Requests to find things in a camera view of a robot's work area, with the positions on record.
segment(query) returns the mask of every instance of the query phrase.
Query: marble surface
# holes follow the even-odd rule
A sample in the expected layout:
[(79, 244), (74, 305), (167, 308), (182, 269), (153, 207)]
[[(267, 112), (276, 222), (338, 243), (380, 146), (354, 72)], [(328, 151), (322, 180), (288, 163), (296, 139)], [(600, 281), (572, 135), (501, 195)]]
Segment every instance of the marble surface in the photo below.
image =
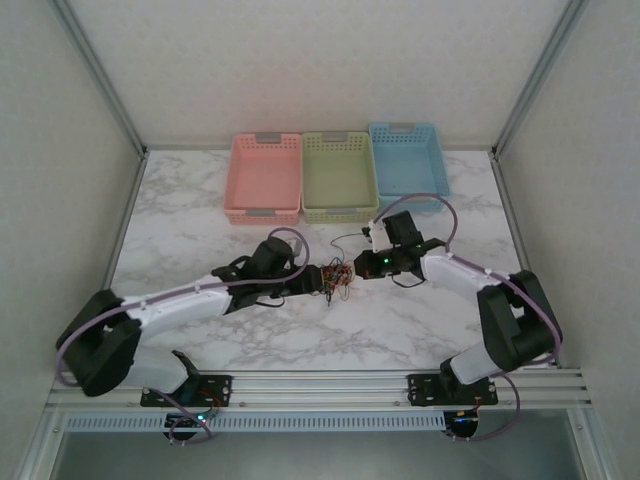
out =
[[(519, 265), (485, 152), (445, 152), (460, 225), (453, 250), (481, 265)], [(154, 151), (120, 255), (113, 288), (152, 293), (191, 282), (251, 254), (273, 227), (232, 226), (222, 211), (227, 151)], [(425, 238), (446, 238), (450, 214), (416, 216)], [(298, 228), (311, 261), (340, 252), (331, 239), (359, 224)], [(347, 259), (368, 247), (363, 237), (338, 241)], [(411, 283), (414, 278), (398, 277)], [(292, 297), (280, 309), (254, 307), (187, 324), (147, 344), (179, 348), (200, 369), (384, 370), (436, 368), (480, 341), (477, 308), (436, 285), (402, 289), (390, 279), (356, 279), (348, 301)]]

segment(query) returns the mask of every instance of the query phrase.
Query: white wall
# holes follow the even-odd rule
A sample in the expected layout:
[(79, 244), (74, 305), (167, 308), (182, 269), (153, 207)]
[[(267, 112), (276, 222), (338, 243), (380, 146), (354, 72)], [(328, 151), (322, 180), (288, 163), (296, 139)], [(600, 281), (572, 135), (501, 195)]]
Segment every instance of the white wall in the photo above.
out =
[(72, 0), (144, 142), (431, 121), (492, 145), (567, 0)]
[(592, 0), (502, 166), (626, 478), (640, 466), (640, 2)]
[(47, 3), (0, 2), (0, 479), (29, 446), (55, 339), (100, 287), (135, 167)]

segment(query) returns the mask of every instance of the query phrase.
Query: blue basket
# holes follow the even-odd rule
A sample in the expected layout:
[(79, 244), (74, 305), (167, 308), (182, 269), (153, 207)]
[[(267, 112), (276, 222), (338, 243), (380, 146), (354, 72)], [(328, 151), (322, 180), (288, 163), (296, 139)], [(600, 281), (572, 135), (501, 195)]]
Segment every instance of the blue basket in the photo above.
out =
[[(429, 123), (372, 123), (369, 125), (380, 208), (403, 195), (427, 192), (451, 195), (442, 148), (435, 126)], [(437, 200), (417, 198), (401, 203), (394, 212), (438, 212)]]

